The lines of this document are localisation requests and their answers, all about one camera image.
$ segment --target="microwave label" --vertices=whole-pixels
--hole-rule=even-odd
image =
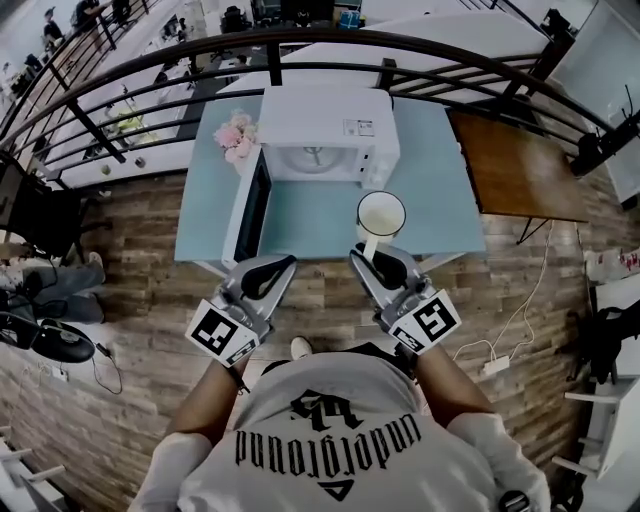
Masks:
[[[373,121],[363,119],[345,119],[344,134],[353,135],[354,137],[373,137]]]

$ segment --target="jeans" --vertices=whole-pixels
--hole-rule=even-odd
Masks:
[[[384,350],[376,347],[373,343],[365,343],[364,345],[359,345],[348,350],[339,350],[338,352],[352,352],[355,354],[364,354],[365,356],[379,357],[380,359],[384,359],[387,363],[395,366],[407,377],[411,378],[411,370],[409,368],[409,364],[404,358],[391,355]],[[277,368],[278,366],[282,366],[283,364],[287,364],[290,362],[291,361],[274,361],[264,369],[262,375],[264,375],[265,373],[269,373],[271,370]]]
[[[79,267],[31,267],[24,270],[27,288],[41,284],[40,291],[31,299],[18,295],[8,302],[14,315],[36,320],[55,318],[83,324],[100,323],[104,319],[102,308],[95,297],[75,295],[82,290],[104,282],[104,270],[95,261]]]

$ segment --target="white mug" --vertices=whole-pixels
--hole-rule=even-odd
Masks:
[[[358,204],[357,231],[365,242],[362,255],[373,260],[379,243],[388,244],[398,234],[407,219],[402,201],[389,192],[371,192]]]

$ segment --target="mug rim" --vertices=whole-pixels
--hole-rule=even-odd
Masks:
[[[398,202],[400,203],[400,206],[402,206],[402,211],[404,212],[404,218],[402,219],[402,224],[400,224],[400,227],[398,229],[396,229],[395,231],[392,231],[391,233],[375,233],[370,229],[367,229],[367,227],[362,223],[362,220],[360,219],[360,205],[362,204],[362,201],[364,201],[367,197],[369,197],[372,194],[388,194],[390,196],[395,197],[398,200]],[[404,227],[405,223],[407,222],[407,209],[405,208],[402,200],[397,195],[391,192],[387,192],[386,190],[373,190],[368,194],[365,194],[364,196],[362,196],[362,198],[360,198],[360,201],[358,201],[358,207],[356,208],[356,219],[358,221],[358,224],[362,226],[362,228],[365,231],[367,231],[367,233],[371,233],[372,235],[375,235],[375,236],[393,236],[399,233],[400,230]]]

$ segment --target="mug handle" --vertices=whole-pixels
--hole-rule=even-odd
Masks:
[[[364,246],[364,251],[362,251],[362,255],[369,262],[373,262],[373,255],[376,253],[376,248],[378,247],[378,242],[380,239],[376,235],[371,235],[367,237],[367,243]]]

